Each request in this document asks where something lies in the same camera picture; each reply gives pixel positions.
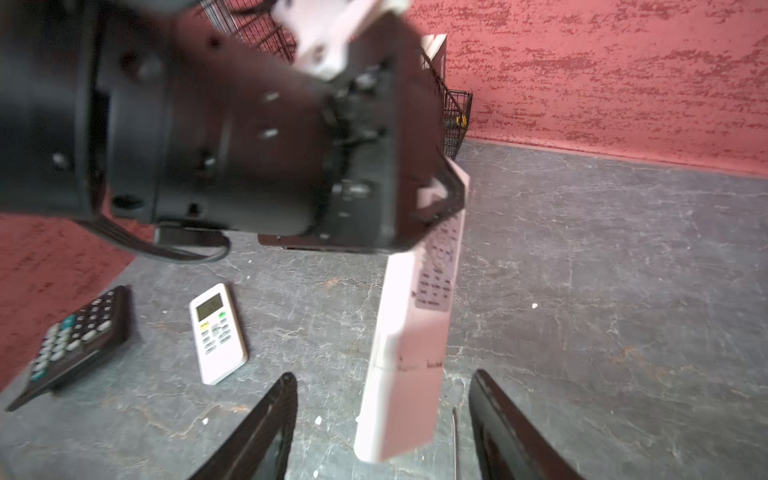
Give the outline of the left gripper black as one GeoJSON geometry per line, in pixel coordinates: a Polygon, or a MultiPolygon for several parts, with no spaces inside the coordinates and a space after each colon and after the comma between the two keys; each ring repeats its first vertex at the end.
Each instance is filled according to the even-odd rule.
{"type": "Polygon", "coordinates": [[[439,122],[403,67],[371,90],[324,82],[194,20],[109,13],[108,205],[162,227],[252,232],[269,245],[402,251],[440,166],[439,122]]]}

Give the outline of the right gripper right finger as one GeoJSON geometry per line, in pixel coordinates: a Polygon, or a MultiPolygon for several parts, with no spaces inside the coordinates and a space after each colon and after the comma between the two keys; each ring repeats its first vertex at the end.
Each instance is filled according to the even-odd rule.
{"type": "Polygon", "coordinates": [[[582,480],[487,371],[473,374],[468,404],[483,479],[582,480]]]}

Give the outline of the black calculator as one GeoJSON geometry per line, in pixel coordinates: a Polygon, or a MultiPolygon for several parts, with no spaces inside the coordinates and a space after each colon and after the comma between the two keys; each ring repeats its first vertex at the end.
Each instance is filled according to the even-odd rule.
{"type": "Polygon", "coordinates": [[[61,389],[108,359],[129,339],[131,323],[131,288],[119,285],[49,327],[24,389],[6,410],[13,412],[61,389]]]}

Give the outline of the long white remote control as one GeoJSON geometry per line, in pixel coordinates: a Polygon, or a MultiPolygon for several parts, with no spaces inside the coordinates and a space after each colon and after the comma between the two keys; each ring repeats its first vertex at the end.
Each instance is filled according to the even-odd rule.
{"type": "Polygon", "coordinates": [[[465,214],[388,259],[357,417],[362,462],[385,462],[434,437],[465,214]]]}

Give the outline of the orange black screwdriver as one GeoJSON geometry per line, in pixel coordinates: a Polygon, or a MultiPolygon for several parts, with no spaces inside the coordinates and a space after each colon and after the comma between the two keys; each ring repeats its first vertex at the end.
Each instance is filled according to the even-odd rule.
{"type": "Polygon", "coordinates": [[[459,422],[458,422],[458,408],[456,406],[451,409],[451,425],[452,425],[452,468],[453,479],[460,479],[460,455],[459,455],[459,422]]]}

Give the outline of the small white AC remote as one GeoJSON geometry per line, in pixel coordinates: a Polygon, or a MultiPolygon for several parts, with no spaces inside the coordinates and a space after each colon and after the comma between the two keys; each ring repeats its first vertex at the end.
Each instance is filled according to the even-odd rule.
{"type": "Polygon", "coordinates": [[[201,381],[216,385],[248,360],[228,286],[218,283],[195,297],[189,313],[201,381]]]}

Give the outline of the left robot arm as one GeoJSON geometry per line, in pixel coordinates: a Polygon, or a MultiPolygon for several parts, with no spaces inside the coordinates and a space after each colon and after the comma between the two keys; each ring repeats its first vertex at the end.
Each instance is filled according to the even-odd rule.
{"type": "Polygon", "coordinates": [[[198,24],[190,1],[1,5],[1,209],[132,253],[225,258],[230,234],[407,251],[467,183],[405,1],[262,1],[287,62],[198,24]]]}

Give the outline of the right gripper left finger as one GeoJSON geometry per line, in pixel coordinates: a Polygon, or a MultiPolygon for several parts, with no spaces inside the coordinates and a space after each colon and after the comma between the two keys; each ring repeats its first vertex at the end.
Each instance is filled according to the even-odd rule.
{"type": "Polygon", "coordinates": [[[297,380],[286,372],[190,479],[283,479],[297,411],[297,380]]]}

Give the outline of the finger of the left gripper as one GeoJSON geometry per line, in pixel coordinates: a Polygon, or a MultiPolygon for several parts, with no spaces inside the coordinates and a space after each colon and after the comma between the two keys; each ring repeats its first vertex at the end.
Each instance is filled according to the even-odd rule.
{"type": "Polygon", "coordinates": [[[443,154],[440,159],[430,184],[417,191],[417,209],[413,217],[421,225],[420,240],[465,207],[467,182],[457,172],[452,159],[443,154]]]}

